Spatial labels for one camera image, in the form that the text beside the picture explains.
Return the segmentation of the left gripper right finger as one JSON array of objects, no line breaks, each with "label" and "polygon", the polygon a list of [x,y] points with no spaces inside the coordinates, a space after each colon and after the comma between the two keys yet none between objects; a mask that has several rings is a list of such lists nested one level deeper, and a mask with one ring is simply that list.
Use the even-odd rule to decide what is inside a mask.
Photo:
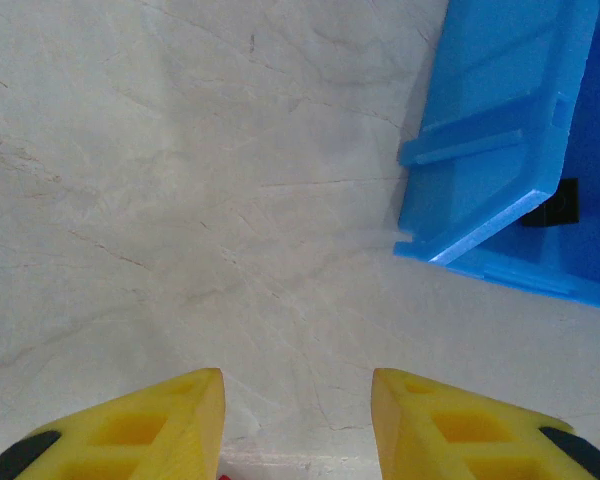
[{"label": "left gripper right finger", "polygon": [[385,479],[600,479],[600,450],[551,416],[377,368],[371,417]]}]

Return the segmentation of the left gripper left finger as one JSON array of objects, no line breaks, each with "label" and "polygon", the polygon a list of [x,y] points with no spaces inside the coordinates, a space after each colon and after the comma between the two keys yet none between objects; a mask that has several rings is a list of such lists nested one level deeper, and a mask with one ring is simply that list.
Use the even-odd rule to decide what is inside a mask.
[{"label": "left gripper left finger", "polygon": [[221,370],[195,370],[37,428],[0,479],[213,479],[224,422]]}]

